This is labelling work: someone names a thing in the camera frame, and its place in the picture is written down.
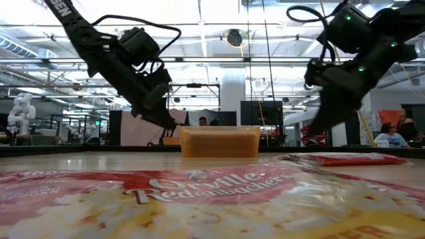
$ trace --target table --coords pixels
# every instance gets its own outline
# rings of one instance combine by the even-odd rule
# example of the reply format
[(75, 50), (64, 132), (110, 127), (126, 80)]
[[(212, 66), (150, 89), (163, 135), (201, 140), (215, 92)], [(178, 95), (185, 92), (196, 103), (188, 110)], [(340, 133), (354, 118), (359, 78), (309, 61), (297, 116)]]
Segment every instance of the table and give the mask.
[[(265, 163), (279, 153), (257, 159), (184, 159), (180, 153), (85, 152), (2, 158), (1, 171), (26, 170), (168, 170), (202, 169)], [(425, 160), (401, 165), (326, 167), (325, 170), (366, 179), (425, 189)]]

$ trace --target workshop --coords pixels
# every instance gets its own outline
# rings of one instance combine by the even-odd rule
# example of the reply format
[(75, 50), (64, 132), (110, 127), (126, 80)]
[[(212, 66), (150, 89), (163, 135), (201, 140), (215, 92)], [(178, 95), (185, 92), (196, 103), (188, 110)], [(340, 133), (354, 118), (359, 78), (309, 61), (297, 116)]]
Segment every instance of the workshop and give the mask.
[(425, 0), (1, 1), (2, 239), (420, 239), (423, 170)]

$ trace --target woman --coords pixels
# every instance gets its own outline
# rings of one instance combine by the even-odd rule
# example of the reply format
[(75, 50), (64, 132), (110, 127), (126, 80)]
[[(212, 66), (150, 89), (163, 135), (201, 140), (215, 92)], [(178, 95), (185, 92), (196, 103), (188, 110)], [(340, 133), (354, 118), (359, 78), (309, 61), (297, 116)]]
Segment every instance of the woman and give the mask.
[(381, 133), (375, 139), (375, 143), (380, 144), (380, 141), (388, 142), (388, 147), (410, 147), (403, 137), (396, 133), (393, 123), (384, 123), (381, 126)]

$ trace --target plastic container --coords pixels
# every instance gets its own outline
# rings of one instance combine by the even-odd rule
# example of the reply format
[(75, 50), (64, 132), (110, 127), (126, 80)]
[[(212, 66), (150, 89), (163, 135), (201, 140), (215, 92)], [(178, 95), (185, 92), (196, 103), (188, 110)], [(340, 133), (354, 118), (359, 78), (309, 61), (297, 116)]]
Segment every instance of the plastic container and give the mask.
[(178, 137), (164, 137), (164, 145), (180, 145), (180, 139)]
[(257, 157), (259, 127), (182, 127), (181, 153), (184, 157)]

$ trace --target man with dark hair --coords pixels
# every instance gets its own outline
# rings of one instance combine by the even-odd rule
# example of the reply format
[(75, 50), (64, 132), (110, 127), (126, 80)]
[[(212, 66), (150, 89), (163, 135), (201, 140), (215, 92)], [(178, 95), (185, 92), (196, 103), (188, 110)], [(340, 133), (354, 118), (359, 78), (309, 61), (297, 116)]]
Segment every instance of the man with dark hair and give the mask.
[(199, 118), (199, 126), (208, 126), (208, 121), (207, 121), (206, 117), (201, 116)]

